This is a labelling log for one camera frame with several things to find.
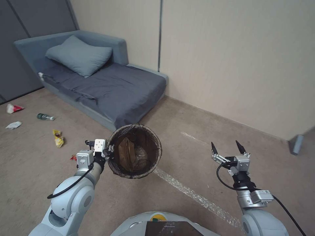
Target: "black mesh trash can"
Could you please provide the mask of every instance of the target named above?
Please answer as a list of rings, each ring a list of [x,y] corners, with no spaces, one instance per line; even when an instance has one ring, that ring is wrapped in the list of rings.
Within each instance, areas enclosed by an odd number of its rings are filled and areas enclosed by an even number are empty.
[[[126,138],[134,147],[135,158],[142,165],[135,170],[124,168],[121,149],[118,148]],[[109,138],[107,147],[114,145],[114,159],[108,161],[108,165],[114,174],[128,179],[139,179],[150,174],[158,165],[162,156],[161,142],[156,134],[148,127],[141,124],[132,124],[120,127]]]

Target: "gray pillow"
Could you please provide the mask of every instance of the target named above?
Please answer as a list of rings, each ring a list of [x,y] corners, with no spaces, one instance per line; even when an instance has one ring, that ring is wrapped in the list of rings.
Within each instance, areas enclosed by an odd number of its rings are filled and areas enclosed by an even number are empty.
[[[72,35],[61,45],[48,49],[46,57],[87,78],[108,61],[112,51],[112,48],[88,45]]]

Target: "white tissue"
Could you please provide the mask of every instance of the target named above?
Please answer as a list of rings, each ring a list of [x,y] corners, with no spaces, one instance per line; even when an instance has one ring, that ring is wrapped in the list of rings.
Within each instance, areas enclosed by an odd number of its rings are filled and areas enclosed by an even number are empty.
[[[15,129],[15,128],[18,128],[21,124],[22,124],[22,122],[16,121],[16,122],[9,124],[6,128]]]

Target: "black cable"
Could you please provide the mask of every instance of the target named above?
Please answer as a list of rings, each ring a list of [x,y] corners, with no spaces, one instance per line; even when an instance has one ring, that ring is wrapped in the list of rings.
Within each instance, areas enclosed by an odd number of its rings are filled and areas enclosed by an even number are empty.
[[[88,169],[87,172],[85,172],[77,181],[75,181],[73,184],[71,184],[69,187],[67,187],[66,189],[60,191],[59,193],[56,193],[55,195],[53,194],[50,194],[47,199],[51,199],[51,198],[54,198],[54,197],[58,197],[59,195],[65,193],[66,191],[68,191],[69,189],[71,189],[73,186],[75,186],[77,183],[80,182],[80,180],[82,180],[94,167],[94,163],[91,164],[90,168]]]
[[[276,198],[275,195],[272,195],[273,198],[280,204],[280,206],[282,206],[282,208],[285,210],[285,212],[288,214],[288,216],[291,218],[291,220],[293,221],[293,223],[295,224],[295,226],[299,229],[299,231],[301,232],[301,234],[303,236],[306,236],[306,234],[304,233],[304,231],[301,229],[301,227],[299,226],[299,224],[296,222],[296,220],[293,218],[293,216],[290,214],[290,212],[286,209],[286,207],[282,204],[282,202]]]
[[[220,170],[220,168],[222,167],[222,166],[224,166],[224,165],[226,165],[227,163],[225,162],[225,163],[222,163],[221,165],[219,165],[219,167],[217,168],[217,177],[218,177],[218,179],[220,180],[220,182],[224,185],[224,186],[226,186],[226,187],[228,187],[229,189],[232,189],[232,190],[236,190],[236,191],[244,191],[244,190],[249,190],[248,188],[233,188],[233,187],[231,187],[231,186],[229,186],[229,185],[227,185],[225,182],[223,182],[223,180],[220,178],[220,176],[219,176],[219,170]],[[303,235],[303,236],[306,236],[306,234],[304,233],[304,231],[301,229],[301,227],[299,226],[299,224],[296,222],[296,220],[293,218],[293,216],[290,214],[290,212],[286,209],[286,207],[282,204],[282,202],[278,199],[278,198],[276,198],[276,196],[275,195],[272,195],[273,196],[273,198],[280,204],[280,206],[282,206],[282,208],[285,210],[285,212],[288,214],[288,216],[291,218],[291,220],[293,221],[293,223],[295,224],[295,226],[299,229],[299,231],[301,232],[301,234]]]
[[[227,162],[224,162],[224,163],[222,163],[221,165],[219,165],[219,167],[217,168],[217,177],[218,177],[218,179],[220,180],[220,182],[224,185],[224,186],[226,186],[226,187],[228,187],[229,189],[232,189],[232,190],[236,190],[236,191],[245,191],[245,190],[249,190],[248,188],[234,188],[234,187],[231,187],[231,186],[229,186],[229,185],[227,185],[225,182],[223,182],[223,180],[220,178],[220,176],[219,176],[219,170],[220,170],[220,168],[222,167],[222,166],[224,166],[224,165],[226,165],[227,164]]]

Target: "red wrapper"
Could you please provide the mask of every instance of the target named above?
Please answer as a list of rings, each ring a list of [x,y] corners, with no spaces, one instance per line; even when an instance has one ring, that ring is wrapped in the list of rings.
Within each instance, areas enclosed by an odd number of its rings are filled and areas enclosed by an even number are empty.
[[[24,109],[24,107],[21,107],[18,105],[12,105],[10,103],[7,105],[7,113],[9,113],[9,114],[12,114],[16,111],[23,110],[23,109]]]

